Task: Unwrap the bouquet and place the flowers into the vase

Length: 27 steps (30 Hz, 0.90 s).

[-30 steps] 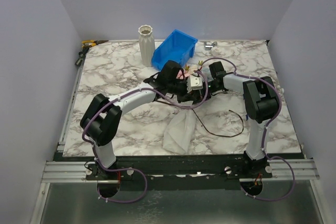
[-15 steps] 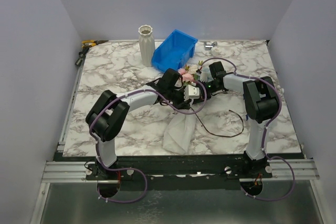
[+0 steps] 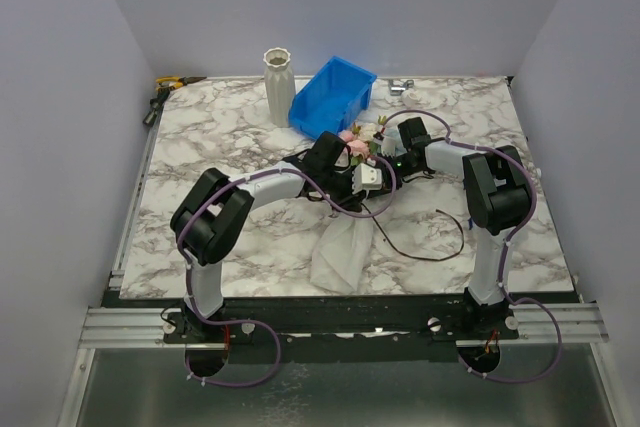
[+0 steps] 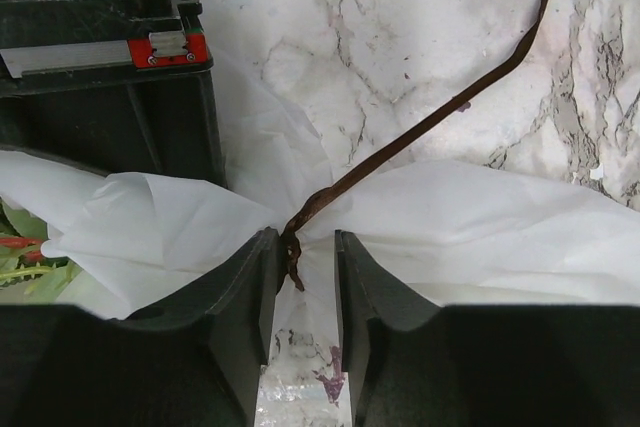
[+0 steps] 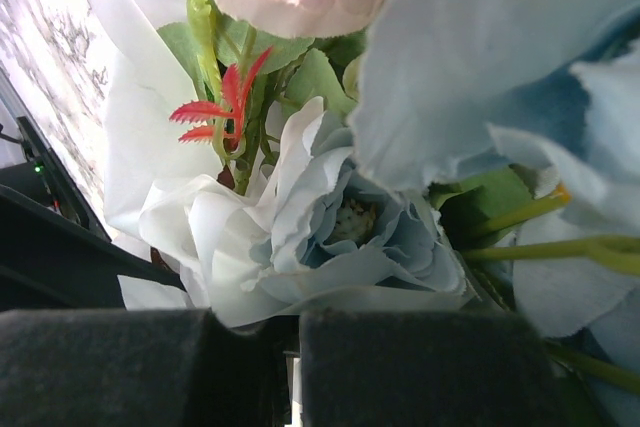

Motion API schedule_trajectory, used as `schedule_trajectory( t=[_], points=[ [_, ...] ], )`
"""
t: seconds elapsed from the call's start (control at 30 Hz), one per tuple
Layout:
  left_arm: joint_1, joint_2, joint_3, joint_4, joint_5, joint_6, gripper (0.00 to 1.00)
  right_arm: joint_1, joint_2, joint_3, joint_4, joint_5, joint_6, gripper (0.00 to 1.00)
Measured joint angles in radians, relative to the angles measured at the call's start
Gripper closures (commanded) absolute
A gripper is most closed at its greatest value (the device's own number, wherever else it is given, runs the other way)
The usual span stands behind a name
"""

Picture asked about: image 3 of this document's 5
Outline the flower bouquet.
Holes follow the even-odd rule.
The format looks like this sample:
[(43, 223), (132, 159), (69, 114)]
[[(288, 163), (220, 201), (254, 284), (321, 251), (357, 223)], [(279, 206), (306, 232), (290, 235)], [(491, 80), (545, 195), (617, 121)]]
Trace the flower bouquet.
[[(378, 145), (374, 135), (382, 125), (353, 124), (339, 133), (357, 160), (374, 153)], [(354, 218), (340, 213), (316, 243), (311, 257), (310, 282), (313, 286), (339, 294), (358, 291), (362, 272), (368, 261), (373, 241), (373, 219)]]

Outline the brown ribbon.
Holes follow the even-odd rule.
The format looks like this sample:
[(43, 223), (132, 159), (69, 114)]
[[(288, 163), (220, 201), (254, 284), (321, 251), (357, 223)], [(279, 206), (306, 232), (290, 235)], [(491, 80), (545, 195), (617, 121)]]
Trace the brown ribbon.
[(433, 252), (409, 253), (406, 250), (403, 250), (396, 245), (396, 243), (393, 241), (391, 236), (386, 232), (386, 230), (384, 229), (384, 227), (382, 226), (382, 224), (380, 223), (380, 221), (376, 216), (372, 217), (372, 221), (377, 231), (381, 234), (382, 240), (384, 241), (384, 243), (395, 254), (398, 254), (400, 257), (409, 259), (412, 261), (418, 261), (418, 262), (443, 263), (443, 262), (447, 262), (449, 260), (455, 259), (456, 257), (460, 256), (463, 253), (464, 248), (466, 246), (466, 237), (465, 237), (464, 228), (461, 222), (455, 216), (439, 208), (434, 210), (434, 214), (437, 216), (444, 217), (447, 220), (453, 222), (455, 230), (457, 231), (457, 234), (458, 234), (458, 244), (454, 248), (454, 250), (451, 252), (435, 250)]

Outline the blue plastic bin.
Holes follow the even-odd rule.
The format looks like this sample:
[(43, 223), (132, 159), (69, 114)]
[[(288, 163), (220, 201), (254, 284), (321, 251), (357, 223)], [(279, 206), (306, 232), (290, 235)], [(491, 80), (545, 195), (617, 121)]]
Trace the blue plastic bin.
[(316, 140), (324, 132), (339, 134), (369, 107), (377, 75), (333, 56), (295, 95), (289, 125)]

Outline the white ribbed ceramic vase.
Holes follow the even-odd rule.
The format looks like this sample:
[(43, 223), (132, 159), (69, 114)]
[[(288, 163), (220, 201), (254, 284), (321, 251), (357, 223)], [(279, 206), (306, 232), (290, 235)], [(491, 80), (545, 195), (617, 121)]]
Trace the white ribbed ceramic vase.
[(272, 122), (280, 128), (289, 126), (289, 111), (296, 95), (291, 54), (284, 48), (272, 48), (264, 53), (264, 81)]

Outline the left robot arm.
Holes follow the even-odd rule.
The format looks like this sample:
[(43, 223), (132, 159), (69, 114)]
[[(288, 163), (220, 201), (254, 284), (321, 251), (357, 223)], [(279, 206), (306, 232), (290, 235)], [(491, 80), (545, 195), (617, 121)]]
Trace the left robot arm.
[(339, 166), (340, 157), (353, 151), (338, 135), (324, 132), (309, 149), (271, 168), (237, 179), (216, 168), (200, 176), (170, 221), (187, 264), (184, 324), (197, 340), (209, 342), (244, 325), (217, 313), (224, 304), (222, 263), (249, 214), (274, 202), (317, 195), (339, 212), (314, 248), (312, 277), (342, 294), (357, 287), (373, 240), (371, 218), (360, 205), (367, 192), (364, 180), (371, 175), (381, 186), (382, 174), (368, 164)]

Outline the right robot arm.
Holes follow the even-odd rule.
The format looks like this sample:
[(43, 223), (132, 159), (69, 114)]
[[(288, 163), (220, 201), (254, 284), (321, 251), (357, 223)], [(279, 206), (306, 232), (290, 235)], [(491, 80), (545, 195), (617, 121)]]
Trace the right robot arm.
[(426, 170), (462, 180), (467, 210), (477, 229), (477, 250), (459, 325), (467, 336), (483, 338), (508, 312), (511, 245), (536, 210), (533, 181), (513, 146), (490, 148), (449, 136), (434, 138), (417, 116), (401, 122), (398, 131), (406, 150), (397, 161), (399, 176)]

